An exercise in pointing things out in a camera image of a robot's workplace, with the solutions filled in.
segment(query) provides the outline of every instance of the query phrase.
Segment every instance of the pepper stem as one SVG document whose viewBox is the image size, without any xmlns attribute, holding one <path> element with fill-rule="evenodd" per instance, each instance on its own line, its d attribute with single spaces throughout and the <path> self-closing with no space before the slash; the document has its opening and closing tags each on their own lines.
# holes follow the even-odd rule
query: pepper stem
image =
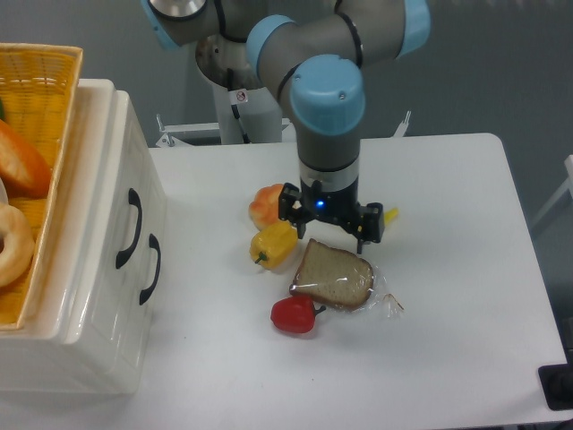
<svg viewBox="0 0 573 430">
<path fill-rule="evenodd" d="M 267 261 L 267 255 L 265 255 L 264 253 L 259 253 L 259 258 L 257 258 L 254 263 L 255 264 L 259 264 L 260 262 L 266 262 Z"/>
<path fill-rule="evenodd" d="M 319 307 L 318 309 L 314 309 L 314 316 L 320 314 L 321 312 L 326 311 L 326 306 L 322 305 L 321 307 Z"/>
</svg>

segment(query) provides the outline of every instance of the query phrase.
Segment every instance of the black object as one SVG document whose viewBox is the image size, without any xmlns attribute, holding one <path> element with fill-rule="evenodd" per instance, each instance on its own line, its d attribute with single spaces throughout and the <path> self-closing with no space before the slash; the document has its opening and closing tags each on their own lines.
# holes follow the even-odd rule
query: black object
<svg viewBox="0 0 573 430">
<path fill-rule="evenodd" d="M 158 239 L 153 234 L 150 234 L 150 248 L 155 249 L 158 252 L 158 263 L 155 266 L 155 276 L 153 277 L 153 282 L 151 282 L 151 285 L 143 289 L 140 293 L 140 305 L 145 304 L 145 302 L 150 299 L 153 291 L 155 291 L 155 287 L 158 285 L 159 272 L 161 271 L 161 249 L 159 247 Z"/>
<path fill-rule="evenodd" d="M 135 206 L 137 208 L 137 222 L 135 224 L 135 234 L 133 235 L 132 244 L 125 248 L 123 251 L 117 253 L 115 257 L 115 268 L 120 269 L 123 267 L 129 259 L 132 257 L 133 253 L 135 252 L 135 248 L 137 247 L 137 243 L 140 240 L 141 235 L 141 221 L 143 218 L 143 208 L 141 207 L 141 199 L 137 192 L 133 189 L 129 189 L 128 193 L 128 202 L 129 204 Z"/>
<path fill-rule="evenodd" d="M 335 14 L 342 18 L 352 35 L 352 41 L 355 44 L 355 52 L 356 52 L 356 67 L 359 69 L 362 67 L 363 62 L 363 53 L 362 53 L 362 41 L 360 40 L 360 35 L 358 34 L 358 29 L 353 21 L 350 19 L 348 15 L 342 12 L 338 12 L 338 7 L 340 4 L 335 4 Z"/>
<path fill-rule="evenodd" d="M 225 18 L 225 11 L 223 10 L 223 4 L 221 3 L 221 0 L 214 0 L 213 4 L 215 5 L 215 10 L 217 11 L 219 34 L 231 42 L 247 43 L 246 38 L 237 38 L 227 33 L 227 19 Z"/>
<path fill-rule="evenodd" d="M 235 72 L 233 69 L 227 68 L 227 91 L 231 92 L 233 90 L 233 78 Z M 243 137 L 243 143 L 251 143 L 249 135 L 244 130 L 243 121 L 241 120 L 241 114 L 239 113 L 239 107 L 235 103 L 231 103 L 231 110 L 233 111 L 233 117 L 236 119 L 239 129 L 241 130 L 241 136 Z"/>
<path fill-rule="evenodd" d="M 552 427 L 550 430 L 565 430 L 567 427 L 571 427 L 573 425 L 573 419 L 568 419 L 567 421 L 562 421 L 558 423 L 555 427 Z"/>
<path fill-rule="evenodd" d="M 381 203 L 361 206 L 356 200 L 358 180 L 343 190 L 325 193 L 321 184 L 305 183 L 302 192 L 289 183 L 283 185 L 278 197 L 278 217 L 296 227 L 298 238 L 306 232 L 306 224 L 314 219 L 342 227 L 356 237 L 356 252 L 362 253 L 363 245 L 378 244 L 384 232 L 384 208 Z"/>
<path fill-rule="evenodd" d="M 283 89 L 285 88 L 285 85 L 287 85 L 287 82 L 290 80 L 290 78 L 293 77 L 293 74 L 295 74 L 296 69 L 298 69 L 299 65 L 301 65 L 301 63 L 295 65 L 288 72 L 286 72 L 285 76 L 283 76 L 283 79 L 280 81 L 280 84 L 278 85 L 278 88 L 277 88 L 277 103 L 278 104 L 280 104 L 280 98 L 283 95 Z"/>
<path fill-rule="evenodd" d="M 538 373 L 547 406 L 551 410 L 573 409 L 573 367 L 543 365 Z"/>
</svg>

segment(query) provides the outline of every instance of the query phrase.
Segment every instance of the white table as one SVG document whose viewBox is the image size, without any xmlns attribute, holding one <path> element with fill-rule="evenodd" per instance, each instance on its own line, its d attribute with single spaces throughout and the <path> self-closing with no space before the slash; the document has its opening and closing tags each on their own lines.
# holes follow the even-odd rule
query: white table
<svg viewBox="0 0 573 430">
<path fill-rule="evenodd" d="M 169 207 L 140 389 L 0 393 L 1 428 L 398 430 L 573 417 L 545 405 L 537 368 L 565 357 L 494 136 L 363 142 L 361 203 L 400 209 L 363 257 L 406 311 L 329 310 L 302 338 L 269 321 L 296 261 L 280 273 L 253 265 L 246 211 L 260 187 L 297 183 L 294 144 L 151 152 Z M 309 237 L 355 249 L 316 221 Z"/>
</svg>

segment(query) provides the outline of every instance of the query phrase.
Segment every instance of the donut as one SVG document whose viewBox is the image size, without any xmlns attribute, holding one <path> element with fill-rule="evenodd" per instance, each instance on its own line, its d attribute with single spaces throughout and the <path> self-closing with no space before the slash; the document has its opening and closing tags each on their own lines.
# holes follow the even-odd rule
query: donut
<svg viewBox="0 0 573 430">
<path fill-rule="evenodd" d="M 0 287 L 18 279 L 30 265 L 34 254 L 34 238 L 24 214 L 9 204 L 0 203 Z"/>
<path fill-rule="evenodd" d="M 263 230 L 278 221 L 278 197 L 283 189 L 282 184 L 261 188 L 249 204 L 249 216 L 255 227 Z"/>
</svg>

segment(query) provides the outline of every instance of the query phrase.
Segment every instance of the toy food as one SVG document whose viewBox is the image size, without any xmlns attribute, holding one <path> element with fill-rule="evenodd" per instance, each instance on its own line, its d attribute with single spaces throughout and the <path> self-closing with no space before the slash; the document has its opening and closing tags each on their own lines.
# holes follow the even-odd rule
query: toy food
<svg viewBox="0 0 573 430">
<path fill-rule="evenodd" d="M 297 241 L 296 229 L 288 221 L 277 221 L 252 238 L 249 254 L 257 264 L 273 269 L 292 253 Z"/>
<path fill-rule="evenodd" d="M 0 178 L 0 203 L 8 203 L 8 195 L 6 194 L 2 178 Z"/>
<path fill-rule="evenodd" d="M 270 320 L 282 331 L 307 333 L 314 327 L 316 315 L 326 310 L 326 306 L 314 308 L 308 296 L 289 297 L 272 306 Z"/>
<path fill-rule="evenodd" d="M 388 226 L 399 214 L 398 208 L 392 208 L 387 212 L 384 212 L 384 225 Z"/>
<path fill-rule="evenodd" d="M 310 239 L 290 293 L 352 311 L 368 300 L 373 284 L 374 272 L 366 260 Z"/>
<path fill-rule="evenodd" d="M 249 216 L 254 225 L 263 230 L 278 221 L 278 197 L 283 189 L 282 184 L 261 188 L 249 204 Z"/>
<path fill-rule="evenodd" d="M 10 197 L 47 196 L 52 173 L 38 150 L 0 120 L 0 177 Z"/>
<path fill-rule="evenodd" d="M 34 254 L 30 223 L 20 210 L 0 203 L 0 287 L 8 285 L 24 273 Z"/>
</svg>

